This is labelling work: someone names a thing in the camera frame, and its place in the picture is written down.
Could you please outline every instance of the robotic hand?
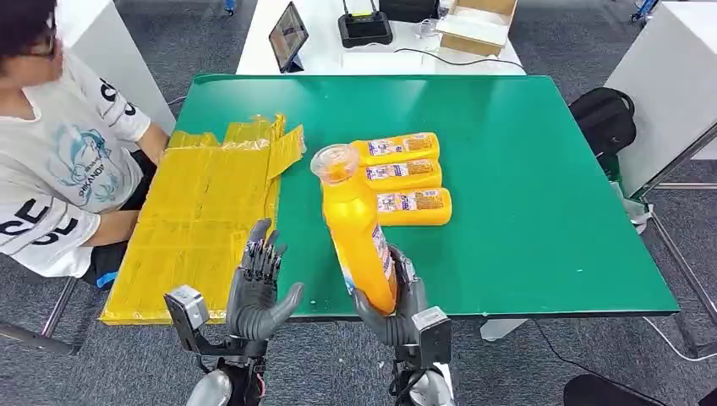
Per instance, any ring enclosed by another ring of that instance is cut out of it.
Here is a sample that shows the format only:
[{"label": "robotic hand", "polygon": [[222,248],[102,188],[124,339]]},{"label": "robotic hand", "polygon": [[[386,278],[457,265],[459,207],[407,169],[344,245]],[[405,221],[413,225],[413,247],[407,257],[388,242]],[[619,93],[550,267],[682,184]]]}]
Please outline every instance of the robotic hand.
[{"label": "robotic hand", "polygon": [[382,316],[357,289],[353,291],[353,306],[379,341],[396,349],[390,389],[396,405],[452,406],[447,368],[451,361],[451,321],[440,308],[428,309],[424,282],[416,277],[413,263],[397,247],[389,244],[389,249],[398,280],[396,314]]},{"label": "robotic hand", "polygon": [[[271,334],[297,309],[304,285],[295,283],[284,300],[276,302],[276,279],[287,246],[275,249],[276,230],[266,238],[271,220],[259,220],[249,233],[241,264],[234,272],[227,304],[228,337],[210,344],[200,332],[209,320],[204,298],[187,285],[165,294],[167,308],[184,349],[197,353],[207,374],[197,383],[187,406],[255,406],[265,394],[266,346]],[[218,355],[209,371],[201,355]]]}]

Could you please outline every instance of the black backpack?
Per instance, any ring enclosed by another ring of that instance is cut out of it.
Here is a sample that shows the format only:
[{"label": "black backpack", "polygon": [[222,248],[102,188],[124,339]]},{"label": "black backpack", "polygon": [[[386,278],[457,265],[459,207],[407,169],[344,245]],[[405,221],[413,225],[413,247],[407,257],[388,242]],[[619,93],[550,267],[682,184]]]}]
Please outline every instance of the black backpack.
[{"label": "black backpack", "polygon": [[570,104],[570,112],[598,161],[615,155],[635,140],[635,104],[621,91],[592,89]]}]

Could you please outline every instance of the white table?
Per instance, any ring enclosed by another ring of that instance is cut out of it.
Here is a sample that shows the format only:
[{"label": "white table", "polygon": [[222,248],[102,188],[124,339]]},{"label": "white table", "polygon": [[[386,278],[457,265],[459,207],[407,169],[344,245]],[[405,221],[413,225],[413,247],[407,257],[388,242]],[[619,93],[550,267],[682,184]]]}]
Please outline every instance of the white table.
[{"label": "white table", "polygon": [[172,133],[174,116],[112,0],[59,0],[57,29],[65,49]]},{"label": "white table", "polygon": [[[717,122],[717,3],[662,2],[605,82],[635,102],[638,137],[618,153],[638,192]],[[717,159],[717,141],[694,158]]]},{"label": "white table", "polygon": [[[419,39],[418,25],[391,22],[393,42],[387,46],[369,45],[346,49],[341,44],[338,18],[344,13],[341,0],[293,0],[309,32],[309,39],[298,55],[304,66],[299,74],[525,74],[508,63],[485,62],[451,66],[417,52],[393,53],[398,48],[437,52],[451,62],[469,62],[481,57],[439,48],[439,35]],[[269,33],[279,20],[288,0],[259,0],[239,61],[237,74],[279,74]],[[347,0],[352,13],[370,11],[369,0]],[[510,41],[500,59],[520,63]]]}]

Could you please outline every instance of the bottle cap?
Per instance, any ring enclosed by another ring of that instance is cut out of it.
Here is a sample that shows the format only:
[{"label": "bottle cap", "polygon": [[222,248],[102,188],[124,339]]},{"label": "bottle cap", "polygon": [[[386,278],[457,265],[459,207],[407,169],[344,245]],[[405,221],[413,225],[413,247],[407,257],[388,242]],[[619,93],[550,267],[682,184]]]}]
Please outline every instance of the bottle cap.
[{"label": "bottle cap", "polygon": [[349,144],[329,145],[311,158],[311,172],[326,184],[337,184],[351,178],[359,167],[361,158],[356,148]]}]

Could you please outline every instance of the green tabletop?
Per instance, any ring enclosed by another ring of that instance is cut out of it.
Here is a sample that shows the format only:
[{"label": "green tabletop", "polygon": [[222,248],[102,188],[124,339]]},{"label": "green tabletop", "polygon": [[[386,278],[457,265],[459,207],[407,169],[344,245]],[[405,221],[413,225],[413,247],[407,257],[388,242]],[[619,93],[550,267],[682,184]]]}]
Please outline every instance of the green tabletop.
[{"label": "green tabletop", "polygon": [[453,217],[385,232],[413,259],[432,305],[488,317],[678,311],[550,78],[204,75],[177,129],[221,140],[228,123],[276,112],[288,128],[304,125],[308,147],[282,175],[277,220],[289,244],[279,294],[306,284],[296,316],[354,315],[311,157],[419,131],[438,134]]}]

